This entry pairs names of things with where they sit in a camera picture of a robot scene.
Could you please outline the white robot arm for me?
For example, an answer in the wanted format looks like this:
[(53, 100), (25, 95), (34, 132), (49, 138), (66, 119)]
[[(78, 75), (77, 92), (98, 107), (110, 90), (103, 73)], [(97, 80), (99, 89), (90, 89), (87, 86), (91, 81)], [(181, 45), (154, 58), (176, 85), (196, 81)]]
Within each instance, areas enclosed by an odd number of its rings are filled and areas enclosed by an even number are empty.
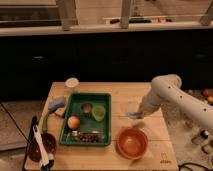
[(151, 81), (151, 89), (142, 98), (138, 112), (142, 116), (148, 116), (157, 111), (161, 105), (168, 101), (202, 128), (213, 135), (213, 106), (210, 106), (180, 89), (181, 78), (176, 74), (157, 76)]

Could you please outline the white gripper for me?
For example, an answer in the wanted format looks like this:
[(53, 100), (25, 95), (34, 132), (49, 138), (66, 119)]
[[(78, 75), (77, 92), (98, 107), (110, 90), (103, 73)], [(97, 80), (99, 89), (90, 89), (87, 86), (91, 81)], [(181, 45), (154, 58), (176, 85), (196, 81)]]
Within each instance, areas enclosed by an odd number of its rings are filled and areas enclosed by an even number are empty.
[(140, 117), (146, 117), (156, 112), (163, 99), (159, 97), (153, 90), (150, 90), (143, 98), (138, 107)]

